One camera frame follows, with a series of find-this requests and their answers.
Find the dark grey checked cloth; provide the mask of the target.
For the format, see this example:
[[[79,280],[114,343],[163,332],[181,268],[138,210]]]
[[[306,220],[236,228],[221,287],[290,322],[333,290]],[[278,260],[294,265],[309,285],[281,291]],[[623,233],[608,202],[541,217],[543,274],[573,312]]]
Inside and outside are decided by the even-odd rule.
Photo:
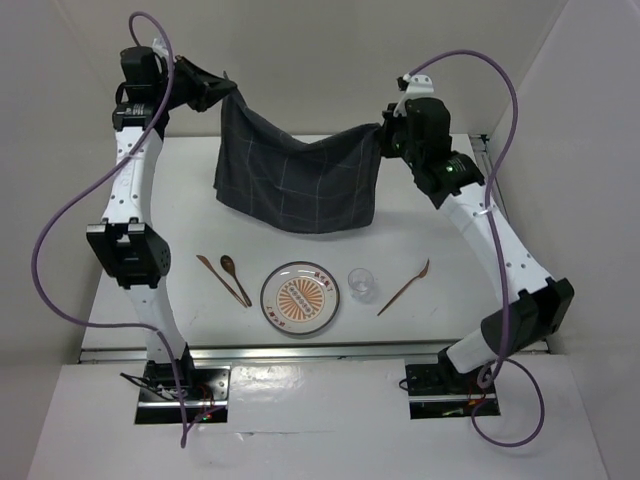
[[[222,102],[221,126],[213,187],[223,205],[289,233],[329,234],[372,223],[378,124],[305,143],[235,92]]]

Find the clear drinking glass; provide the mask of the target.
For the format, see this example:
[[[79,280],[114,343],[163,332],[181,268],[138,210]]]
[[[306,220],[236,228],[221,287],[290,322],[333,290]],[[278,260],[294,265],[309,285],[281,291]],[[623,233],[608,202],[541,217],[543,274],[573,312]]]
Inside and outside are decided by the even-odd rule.
[[[376,285],[373,274],[364,268],[355,268],[348,275],[348,287],[351,297],[364,304],[374,300]]]

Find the copper knife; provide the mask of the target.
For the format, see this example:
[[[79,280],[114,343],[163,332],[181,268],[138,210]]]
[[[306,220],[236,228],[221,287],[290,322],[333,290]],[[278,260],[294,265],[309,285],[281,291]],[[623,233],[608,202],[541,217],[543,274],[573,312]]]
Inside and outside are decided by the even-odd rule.
[[[221,285],[229,292],[229,294],[240,303],[242,307],[247,307],[247,304],[244,302],[241,296],[236,293],[235,290],[217,273],[214,266],[211,264],[207,257],[197,254],[196,258],[213,274],[213,276],[221,283]]]

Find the dark wooden spoon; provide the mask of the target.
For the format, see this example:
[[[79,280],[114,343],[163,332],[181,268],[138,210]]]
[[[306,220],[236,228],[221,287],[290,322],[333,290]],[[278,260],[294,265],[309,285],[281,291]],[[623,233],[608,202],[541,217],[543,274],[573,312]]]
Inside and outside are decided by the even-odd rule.
[[[246,304],[247,307],[251,307],[252,306],[252,301],[249,297],[249,295],[247,294],[247,292],[245,291],[244,287],[242,286],[239,278],[237,277],[237,273],[236,273],[236,265],[234,260],[229,256],[229,255],[222,255],[220,258],[220,264],[221,267],[223,268],[223,270],[228,273],[233,280],[235,281],[240,294],[242,295],[242,298]]]

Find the white plate with orange pattern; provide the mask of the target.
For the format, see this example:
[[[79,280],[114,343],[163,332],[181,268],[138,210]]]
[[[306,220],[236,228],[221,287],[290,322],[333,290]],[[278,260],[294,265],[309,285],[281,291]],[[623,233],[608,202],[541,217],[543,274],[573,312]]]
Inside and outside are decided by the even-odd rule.
[[[341,292],[324,267],[305,261],[279,266],[264,281],[260,307],[267,322],[281,333],[307,337],[321,332],[337,318]]]

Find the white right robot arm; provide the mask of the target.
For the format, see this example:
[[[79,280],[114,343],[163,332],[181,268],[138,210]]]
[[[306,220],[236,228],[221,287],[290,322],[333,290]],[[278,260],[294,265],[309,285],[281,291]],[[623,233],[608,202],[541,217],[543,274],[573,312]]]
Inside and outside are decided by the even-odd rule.
[[[476,162],[454,150],[451,115],[435,97],[432,80],[407,73],[398,84],[399,102],[383,113],[382,154],[408,165],[417,188],[471,247],[501,303],[475,331],[438,355],[438,384],[457,392],[471,372],[556,333],[575,291],[534,259],[494,203]]]

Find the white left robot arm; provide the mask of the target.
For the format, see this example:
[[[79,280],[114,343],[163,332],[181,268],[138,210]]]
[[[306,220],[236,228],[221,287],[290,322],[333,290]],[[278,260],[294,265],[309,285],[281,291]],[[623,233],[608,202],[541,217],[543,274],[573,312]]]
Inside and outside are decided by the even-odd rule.
[[[88,226],[86,237],[146,331],[147,381],[184,399],[196,390],[198,376],[170,305],[171,252],[152,226],[153,180],[170,111],[186,105],[205,112],[237,85],[182,56],[172,58],[147,46],[123,50],[120,66],[124,80],[112,114],[118,171],[102,218]]]

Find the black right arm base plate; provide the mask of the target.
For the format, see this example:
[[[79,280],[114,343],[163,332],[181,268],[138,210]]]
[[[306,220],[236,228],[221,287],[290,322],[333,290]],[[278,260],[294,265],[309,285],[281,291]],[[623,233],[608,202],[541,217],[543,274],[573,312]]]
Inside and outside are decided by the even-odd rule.
[[[495,387],[481,388],[477,383],[479,371],[460,374],[440,363],[407,364],[405,378],[398,386],[408,395],[410,418],[464,418],[470,417],[476,407],[478,416],[499,416]]]

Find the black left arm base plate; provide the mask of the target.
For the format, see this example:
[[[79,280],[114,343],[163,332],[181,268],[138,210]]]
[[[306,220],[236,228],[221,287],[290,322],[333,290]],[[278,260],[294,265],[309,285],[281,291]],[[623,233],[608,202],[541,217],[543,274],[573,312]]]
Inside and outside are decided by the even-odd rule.
[[[195,369],[191,384],[181,381],[188,424],[222,424],[228,420],[231,370],[229,366]],[[128,376],[138,388],[136,425],[181,424],[178,390],[172,375],[155,381],[145,376]]]

